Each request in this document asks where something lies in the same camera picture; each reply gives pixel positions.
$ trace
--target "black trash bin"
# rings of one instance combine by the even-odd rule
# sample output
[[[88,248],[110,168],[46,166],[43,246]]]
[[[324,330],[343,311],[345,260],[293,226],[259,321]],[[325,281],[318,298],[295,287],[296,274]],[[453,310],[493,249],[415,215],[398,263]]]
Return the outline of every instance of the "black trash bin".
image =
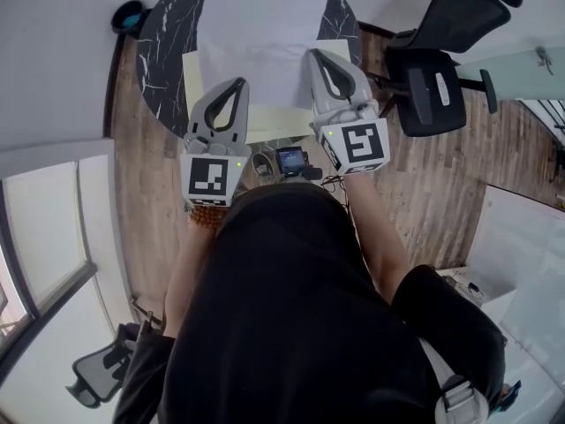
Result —
[[[116,34],[128,34],[134,39],[139,39],[149,11],[139,0],[131,0],[123,4],[112,17],[112,30]]]

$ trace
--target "yellow paper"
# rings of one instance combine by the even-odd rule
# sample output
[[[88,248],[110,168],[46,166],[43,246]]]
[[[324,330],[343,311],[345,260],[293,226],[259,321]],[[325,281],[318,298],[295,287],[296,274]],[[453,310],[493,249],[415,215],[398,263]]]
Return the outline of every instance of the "yellow paper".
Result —
[[[317,41],[318,49],[329,50],[347,60],[350,60],[350,49],[347,40]],[[189,116],[192,107],[204,95],[198,52],[193,51],[183,55],[183,70],[185,73],[186,107]],[[268,107],[265,105],[250,105],[247,120],[246,143],[257,143],[281,138],[312,135],[309,124],[313,121],[312,110]]]

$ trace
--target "table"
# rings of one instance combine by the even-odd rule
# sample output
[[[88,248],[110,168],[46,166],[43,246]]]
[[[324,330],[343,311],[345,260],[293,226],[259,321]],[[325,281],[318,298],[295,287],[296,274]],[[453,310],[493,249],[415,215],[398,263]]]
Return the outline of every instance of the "table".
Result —
[[[141,93],[157,119],[181,138],[188,126],[182,55],[196,50],[203,4],[204,0],[160,0],[139,37],[136,71]],[[351,62],[361,65],[358,24],[345,0],[328,0],[318,39],[346,39]]]

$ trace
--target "black cable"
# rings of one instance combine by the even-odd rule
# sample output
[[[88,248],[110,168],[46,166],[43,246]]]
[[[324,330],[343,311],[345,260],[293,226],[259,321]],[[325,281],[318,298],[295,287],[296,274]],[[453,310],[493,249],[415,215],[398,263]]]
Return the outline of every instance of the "black cable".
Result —
[[[345,190],[345,184],[343,183],[343,177],[342,176],[326,176],[321,181],[320,185],[322,187],[324,187],[324,189],[326,189],[326,191],[328,191],[330,193],[335,193],[335,191],[337,190],[335,184],[339,184],[339,186],[343,190],[343,193],[345,194],[345,204],[342,204],[342,206],[343,206],[343,209],[345,210],[345,212],[347,212],[348,217],[351,219],[350,200],[347,196],[347,190]]]

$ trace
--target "wooden floor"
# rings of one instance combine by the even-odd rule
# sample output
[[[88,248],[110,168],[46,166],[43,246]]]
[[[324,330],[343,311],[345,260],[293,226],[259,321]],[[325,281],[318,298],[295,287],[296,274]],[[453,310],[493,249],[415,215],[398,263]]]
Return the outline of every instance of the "wooden floor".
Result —
[[[381,72],[385,41],[362,35],[364,67]],[[158,311],[186,227],[181,141],[146,106],[135,76],[135,55],[136,43],[128,39],[112,122],[117,205],[132,291]],[[562,182],[549,182],[554,172],[551,136],[522,104],[502,102],[491,116],[482,94],[465,91],[464,96],[468,123],[456,132],[411,139],[403,135],[395,111],[388,117],[392,159],[375,174],[375,183],[413,264],[449,268],[465,261],[487,184],[550,205],[564,190]],[[385,96],[375,92],[375,97],[384,102]],[[313,140],[301,144],[308,146],[314,164],[328,164]]]

